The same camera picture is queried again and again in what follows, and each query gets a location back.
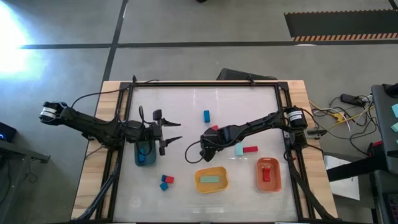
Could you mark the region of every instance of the cyan block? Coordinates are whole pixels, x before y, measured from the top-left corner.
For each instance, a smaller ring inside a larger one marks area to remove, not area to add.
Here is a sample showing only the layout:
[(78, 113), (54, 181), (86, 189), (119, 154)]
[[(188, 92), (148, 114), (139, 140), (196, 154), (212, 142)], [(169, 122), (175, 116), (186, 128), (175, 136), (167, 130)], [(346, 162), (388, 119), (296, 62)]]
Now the cyan block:
[(144, 162), (145, 161), (145, 154), (144, 149), (139, 149), (140, 153), (138, 154), (138, 162)]
[(395, 131), (398, 132), (398, 123), (394, 124), (393, 126), (391, 126), (391, 128)]
[(394, 106), (391, 106), (392, 111), (394, 112), (396, 118), (398, 118), (398, 103)]
[(243, 156), (243, 143), (241, 142), (236, 143), (235, 156)]
[(218, 176), (201, 176), (200, 182), (201, 183), (218, 183), (220, 178)]
[(161, 188), (163, 191), (167, 190), (168, 187), (169, 187), (169, 185), (168, 185), (166, 182), (163, 182), (163, 183), (160, 185), (160, 188)]
[(208, 110), (204, 111), (203, 117), (205, 119), (205, 123), (209, 123), (210, 122), (210, 111), (208, 111)]

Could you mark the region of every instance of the red block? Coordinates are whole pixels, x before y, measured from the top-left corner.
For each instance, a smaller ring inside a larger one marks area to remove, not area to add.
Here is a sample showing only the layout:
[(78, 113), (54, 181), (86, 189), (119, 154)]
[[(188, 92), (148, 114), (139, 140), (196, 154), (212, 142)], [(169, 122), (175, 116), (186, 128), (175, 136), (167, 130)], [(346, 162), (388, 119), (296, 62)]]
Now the red block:
[(262, 180), (265, 182), (271, 181), (271, 167), (264, 167), (262, 168)]
[(257, 152), (258, 150), (257, 146), (243, 147), (243, 152)]
[(172, 184), (174, 182), (174, 177), (167, 176), (165, 182)]

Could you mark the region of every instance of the blue block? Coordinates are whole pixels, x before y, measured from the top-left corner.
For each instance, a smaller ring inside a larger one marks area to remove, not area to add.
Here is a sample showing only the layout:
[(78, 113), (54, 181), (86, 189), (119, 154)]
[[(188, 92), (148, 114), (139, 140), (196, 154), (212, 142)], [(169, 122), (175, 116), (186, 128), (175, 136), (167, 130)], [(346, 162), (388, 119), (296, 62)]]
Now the blue block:
[(243, 143), (241, 142), (236, 143), (235, 156), (243, 156)]
[(161, 188), (163, 191), (167, 190), (168, 187), (169, 187), (169, 185), (167, 185), (166, 182), (163, 182), (163, 183), (160, 185), (160, 188)]
[(398, 118), (398, 103), (394, 106), (391, 106), (392, 111), (394, 112), (396, 118)]
[(391, 126), (391, 128), (395, 131), (398, 132), (398, 123), (394, 124), (393, 126)]
[(210, 111), (204, 111), (203, 116), (205, 118), (205, 123), (210, 123)]
[(142, 154), (145, 154), (144, 149), (139, 149), (141, 153), (138, 153), (138, 162), (144, 162), (145, 161), (145, 156)]

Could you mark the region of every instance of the green block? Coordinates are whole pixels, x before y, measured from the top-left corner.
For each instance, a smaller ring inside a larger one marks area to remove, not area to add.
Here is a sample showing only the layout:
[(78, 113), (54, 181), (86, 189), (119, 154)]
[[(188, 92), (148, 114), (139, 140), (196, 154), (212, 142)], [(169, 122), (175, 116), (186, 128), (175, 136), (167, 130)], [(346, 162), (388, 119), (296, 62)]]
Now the green block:
[(218, 183), (219, 177), (218, 176), (201, 176), (200, 182), (201, 183)]
[(398, 132), (398, 123), (394, 124), (393, 126), (391, 126), (391, 128), (395, 131)]

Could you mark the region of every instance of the small block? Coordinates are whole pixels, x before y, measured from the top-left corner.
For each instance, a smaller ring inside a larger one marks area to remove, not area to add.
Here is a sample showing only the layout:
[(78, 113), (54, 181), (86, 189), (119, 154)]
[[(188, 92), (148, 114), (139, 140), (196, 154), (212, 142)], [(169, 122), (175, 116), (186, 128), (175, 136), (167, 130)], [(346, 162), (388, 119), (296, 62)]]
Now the small block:
[(141, 153), (138, 153), (138, 162), (144, 162), (144, 161), (145, 161), (145, 156), (142, 155), (142, 154), (145, 154), (145, 153), (144, 153), (144, 149), (139, 149), (139, 151), (140, 151)]
[(166, 176), (165, 182), (172, 184), (174, 182), (174, 177)]
[(395, 131), (398, 132), (398, 123), (394, 124), (393, 126), (391, 126), (391, 128)]
[(169, 185), (168, 185), (167, 183), (165, 183), (165, 182), (163, 182), (163, 183), (160, 185), (160, 188), (161, 188), (163, 191), (167, 190), (168, 187), (169, 187)]
[(235, 156), (243, 156), (243, 144), (241, 142), (235, 145)]
[(218, 176), (201, 176), (200, 182), (201, 183), (218, 183), (220, 178)]
[(259, 148), (257, 146), (250, 146), (250, 147), (244, 147), (243, 152), (257, 152)]
[(396, 118), (398, 118), (398, 103), (394, 106), (391, 106), (392, 111), (394, 112)]
[(265, 182), (271, 181), (270, 172), (271, 172), (270, 167), (262, 168), (262, 180), (263, 181), (265, 181)]
[(206, 110), (203, 112), (203, 117), (205, 118), (205, 123), (210, 122), (210, 111)]

